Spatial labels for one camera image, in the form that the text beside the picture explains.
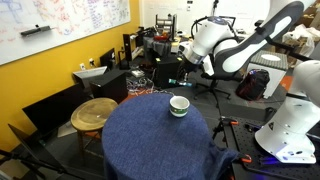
small bowl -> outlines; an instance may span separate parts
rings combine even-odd
[[[176,117],[183,117],[188,113],[190,102],[183,96],[173,96],[170,99],[170,112]]]

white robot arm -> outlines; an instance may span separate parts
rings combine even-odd
[[[320,119],[320,61],[299,64],[286,100],[255,134],[258,144],[283,163],[313,164],[315,147],[306,133]]]
[[[227,23],[210,17],[203,23],[194,41],[184,52],[177,80],[186,80],[189,72],[202,64],[206,72],[233,73],[268,41],[288,30],[315,0],[270,0],[268,17],[256,32],[240,44]],[[213,51],[220,67],[212,71],[207,55]],[[306,133],[320,119],[320,61],[307,61],[295,68],[287,98],[273,118],[255,134],[260,146],[284,163],[315,163],[315,149]]]
[[[225,20],[209,17],[184,53],[177,80],[186,80],[186,74],[196,70],[211,51],[216,62],[222,63],[221,71],[238,71],[252,55],[267,44],[267,38],[273,39],[288,30],[314,2],[315,0],[270,0],[270,10],[261,28],[240,44],[230,39],[234,35]]]

yellow wall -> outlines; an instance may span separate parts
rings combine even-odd
[[[73,85],[72,72],[80,70],[80,63],[89,68],[89,58],[98,64],[109,49],[121,49],[122,34],[140,25],[139,0],[130,0],[130,8],[130,23],[0,66],[0,149],[19,144],[8,123],[28,134],[36,130],[23,107]]]

round table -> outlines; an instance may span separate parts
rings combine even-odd
[[[190,105],[182,118],[169,111],[172,95],[153,93],[120,104],[102,132],[106,163],[118,179],[203,179],[210,135]]]

black bag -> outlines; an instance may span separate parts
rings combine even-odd
[[[259,100],[267,88],[270,81],[269,72],[264,69],[252,69],[241,81],[236,94],[246,100]]]

